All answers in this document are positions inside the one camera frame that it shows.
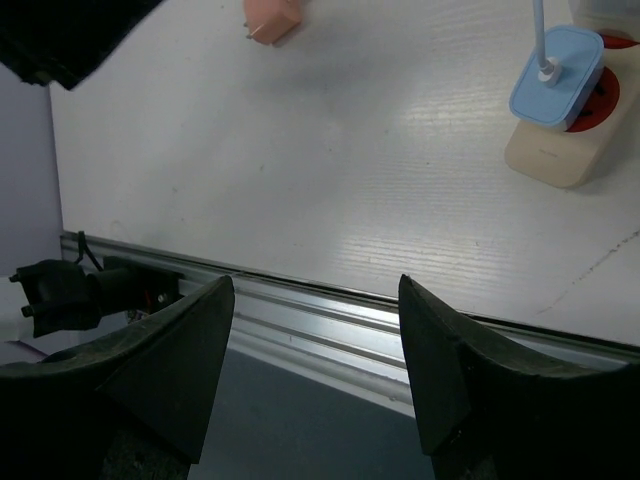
pink object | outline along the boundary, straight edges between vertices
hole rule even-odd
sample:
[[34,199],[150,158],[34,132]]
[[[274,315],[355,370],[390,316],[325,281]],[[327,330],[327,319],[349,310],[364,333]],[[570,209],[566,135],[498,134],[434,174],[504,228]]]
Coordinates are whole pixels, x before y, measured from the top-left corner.
[[302,22],[300,0],[244,0],[249,37],[271,45]]

wood grain texture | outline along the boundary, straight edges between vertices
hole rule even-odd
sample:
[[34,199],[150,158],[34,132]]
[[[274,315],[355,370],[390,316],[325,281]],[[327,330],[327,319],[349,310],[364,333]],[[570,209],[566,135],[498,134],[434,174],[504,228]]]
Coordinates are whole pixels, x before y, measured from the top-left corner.
[[241,2],[167,0],[54,88],[65,228],[388,296],[407,273],[458,309],[640,344],[637,113],[577,191],[504,163],[530,2],[304,7],[268,48]]

gray floor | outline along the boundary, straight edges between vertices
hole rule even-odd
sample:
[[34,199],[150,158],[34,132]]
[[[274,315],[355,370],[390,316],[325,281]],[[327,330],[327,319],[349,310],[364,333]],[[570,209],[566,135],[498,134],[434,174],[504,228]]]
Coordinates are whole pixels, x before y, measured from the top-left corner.
[[189,480],[433,479],[415,421],[230,351]]

black cloth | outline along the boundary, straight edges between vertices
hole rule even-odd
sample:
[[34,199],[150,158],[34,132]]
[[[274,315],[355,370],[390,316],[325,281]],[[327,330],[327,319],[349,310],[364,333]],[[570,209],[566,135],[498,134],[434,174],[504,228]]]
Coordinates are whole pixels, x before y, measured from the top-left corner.
[[71,90],[162,0],[0,0],[0,62]]

black wire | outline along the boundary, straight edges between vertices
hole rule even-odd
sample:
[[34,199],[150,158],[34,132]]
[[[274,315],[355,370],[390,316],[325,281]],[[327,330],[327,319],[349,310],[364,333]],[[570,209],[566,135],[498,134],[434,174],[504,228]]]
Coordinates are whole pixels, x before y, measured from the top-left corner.
[[98,262],[98,259],[96,259],[95,255],[89,248],[89,245],[87,244],[87,237],[84,232],[81,231],[78,232],[78,258],[74,262],[76,265],[82,261],[85,253],[87,254],[87,257],[89,257],[89,260],[91,260],[91,263],[93,263],[93,266],[101,272],[103,270],[102,265],[100,265],[100,262]]

